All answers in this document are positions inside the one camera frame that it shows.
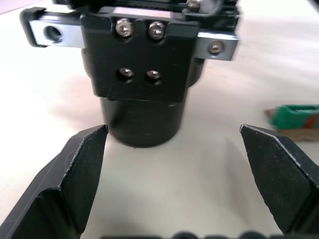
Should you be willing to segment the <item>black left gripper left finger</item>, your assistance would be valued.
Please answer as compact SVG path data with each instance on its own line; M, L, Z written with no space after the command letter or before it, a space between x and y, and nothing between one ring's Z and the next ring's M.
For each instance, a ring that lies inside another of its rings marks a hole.
M78 239L99 185L108 127L72 136L34 177L0 226L2 239Z

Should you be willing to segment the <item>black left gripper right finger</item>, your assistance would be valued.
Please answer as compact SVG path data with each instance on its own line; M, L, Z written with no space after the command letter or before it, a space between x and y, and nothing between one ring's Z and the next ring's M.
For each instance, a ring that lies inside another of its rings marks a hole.
M289 137L240 126L255 184L280 231L290 238L319 237L319 167Z

